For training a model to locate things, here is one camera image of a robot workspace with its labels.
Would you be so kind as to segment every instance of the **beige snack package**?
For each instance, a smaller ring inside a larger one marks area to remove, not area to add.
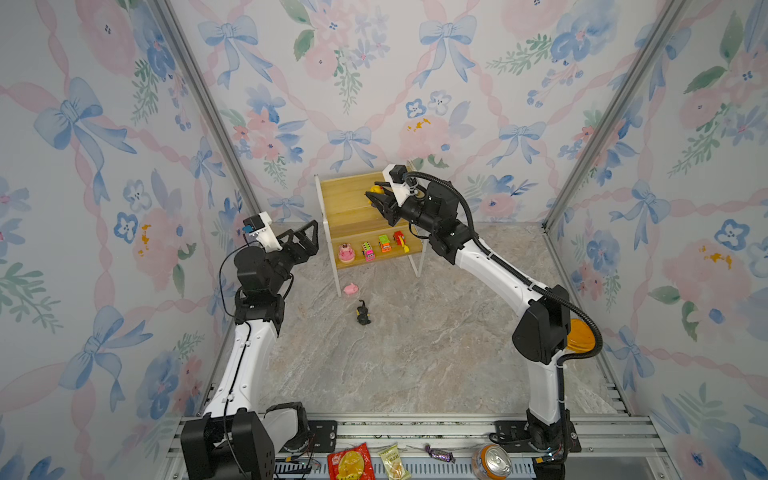
[[[384,462],[384,468],[386,468],[389,480],[409,480],[411,478],[411,472],[406,470],[406,467],[402,464],[397,444],[382,450],[379,452],[379,455],[382,458],[382,462]]]

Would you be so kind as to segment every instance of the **floral wallpaper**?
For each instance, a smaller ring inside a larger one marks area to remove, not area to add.
[[[313,175],[407,160],[450,179],[478,220],[540,222],[664,7],[171,3],[261,207],[297,222],[319,215]],[[637,145],[613,154],[631,161]]]
[[[768,478],[766,17],[692,0],[551,231],[631,409],[696,480]]]
[[[152,478],[204,399],[247,213],[145,3],[0,18],[0,478]]]

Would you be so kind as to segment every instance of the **can lid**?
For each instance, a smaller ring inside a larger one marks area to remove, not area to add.
[[[512,465],[507,452],[498,445],[486,447],[483,461],[489,472],[501,478],[506,478],[512,472]]]

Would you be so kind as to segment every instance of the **snack bag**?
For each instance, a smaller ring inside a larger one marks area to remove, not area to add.
[[[379,452],[379,455],[382,457],[389,480],[409,480],[411,478],[411,472],[406,470],[406,467],[402,464],[397,444],[382,450]]]
[[[368,445],[328,455],[330,480],[376,480]]]

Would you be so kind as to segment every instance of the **red snack package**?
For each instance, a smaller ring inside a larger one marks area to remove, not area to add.
[[[368,445],[328,455],[330,480],[376,480]]]

